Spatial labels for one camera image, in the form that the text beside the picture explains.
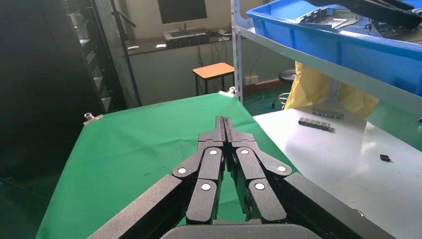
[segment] black cabinet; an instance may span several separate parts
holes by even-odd
[[[110,1],[100,4],[114,19]],[[1,1],[1,177],[62,170],[84,113],[140,106],[130,74],[119,72],[130,63],[116,66],[121,52],[113,55],[98,9],[90,0]]]

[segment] table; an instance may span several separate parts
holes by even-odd
[[[107,114],[82,130],[36,238],[88,237],[193,154],[198,134],[215,128],[215,116],[231,117],[261,150],[297,171],[236,98],[209,94]],[[244,218],[225,172],[218,219]]]
[[[315,107],[344,117],[314,116]],[[335,133],[301,126],[300,117],[330,123]],[[422,152],[333,104],[254,119],[305,177],[396,238],[421,238]]]
[[[197,96],[199,95],[199,90],[198,90],[198,80],[199,78],[203,79],[205,81],[205,94],[208,94],[208,81],[209,80],[213,80],[216,78],[220,78],[221,77],[221,88],[223,91],[225,91],[224,89],[224,76],[229,76],[232,75],[233,76],[233,86],[234,86],[234,67],[221,62],[221,63],[217,63],[217,64],[212,64],[209,66],[203,66],[203,67],[199,67],[199,68],[195,68],[193,70],[193,73],[195,74],[195,87],[197,90]]]

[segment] computer monitor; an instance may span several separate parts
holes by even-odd
[[[205,0],[158,0],[163,24],[186,23],[207,18]]]

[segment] desktop computer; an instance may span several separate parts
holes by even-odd
[[[205,0],[158,0],[163,24],[183,24],[183,29],[163,32],[167,48],[195,46],[209,42],[205,28],[187,28],[187,22],[207,19]]]

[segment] wooden stool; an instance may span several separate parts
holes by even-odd
[[[227,65],[226,63],[217,63],[209,66],[204,66],[196,68],[193,70],[195,74],[195,83],[197,88],[197,96],[199,95],[198,91],[198,78],[202,78],[205,81],[205,94],[208,94],[208,81],[221,77],[221,86],[224,91],[224,76],[232,75],[233,76],[233,86],[234,86],[234,67]]]

